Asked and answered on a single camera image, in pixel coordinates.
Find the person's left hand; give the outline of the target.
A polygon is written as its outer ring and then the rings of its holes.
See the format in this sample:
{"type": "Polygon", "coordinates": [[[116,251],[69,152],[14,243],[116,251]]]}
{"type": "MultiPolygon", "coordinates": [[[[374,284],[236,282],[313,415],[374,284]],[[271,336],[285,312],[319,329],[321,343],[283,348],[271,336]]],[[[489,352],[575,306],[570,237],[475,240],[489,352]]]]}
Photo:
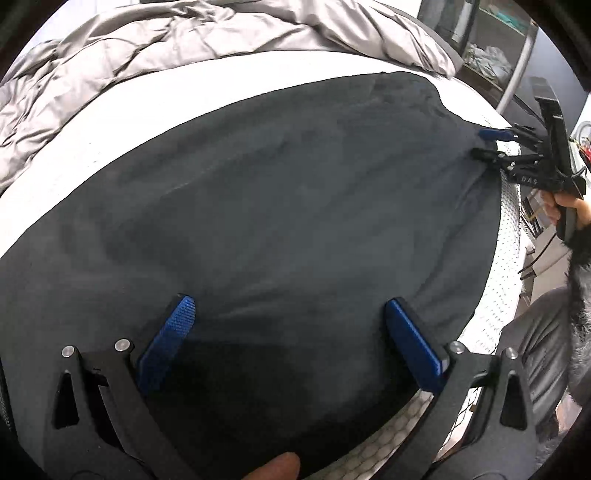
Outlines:
{"type": "Polygon", "coordinates": [[[293,452],[286,452],[250,472],[243,480],[297,480],[300,469],[300,457],[293,452]]]}

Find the person's right hand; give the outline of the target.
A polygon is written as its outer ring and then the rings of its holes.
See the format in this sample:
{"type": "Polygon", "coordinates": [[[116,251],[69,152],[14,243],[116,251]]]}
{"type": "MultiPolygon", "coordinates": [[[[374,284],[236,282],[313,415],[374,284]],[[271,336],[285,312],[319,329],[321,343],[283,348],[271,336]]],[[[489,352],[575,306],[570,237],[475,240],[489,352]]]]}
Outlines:
{"type": "Polygon", "coordinates": [[[543,210],[551,221],[558,228],[562,218],[561,209],[573,209],[577,214],[577,230],[582,230],[590,224],[590,204],[584,199],[579,199],[567,192],[551,193],[541,192],[543,210]]]}

